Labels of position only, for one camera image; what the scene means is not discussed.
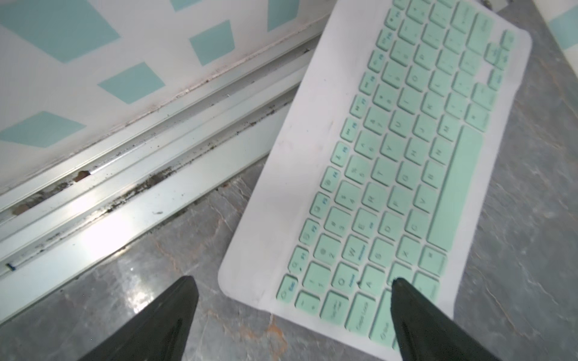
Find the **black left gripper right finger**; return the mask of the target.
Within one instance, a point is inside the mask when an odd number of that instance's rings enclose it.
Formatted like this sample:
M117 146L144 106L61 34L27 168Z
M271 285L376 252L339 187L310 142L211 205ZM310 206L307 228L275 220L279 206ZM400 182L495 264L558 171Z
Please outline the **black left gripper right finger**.
M403 278L392 283L391 316L403 360L496 360Z

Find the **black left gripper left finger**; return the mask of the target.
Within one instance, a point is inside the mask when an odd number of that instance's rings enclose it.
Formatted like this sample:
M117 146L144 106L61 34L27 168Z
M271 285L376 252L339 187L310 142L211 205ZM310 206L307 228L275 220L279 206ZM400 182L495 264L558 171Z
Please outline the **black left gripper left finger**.
M199 301L193 277L180 277L82 360L181 360Z

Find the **green key keyboard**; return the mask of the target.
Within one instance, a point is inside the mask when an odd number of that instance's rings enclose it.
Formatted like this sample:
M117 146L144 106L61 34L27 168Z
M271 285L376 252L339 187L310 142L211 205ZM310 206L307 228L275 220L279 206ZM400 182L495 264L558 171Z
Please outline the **green key keyboard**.
M452 315L530 34L473 1L339 1L221 291L399 360L391 286Z

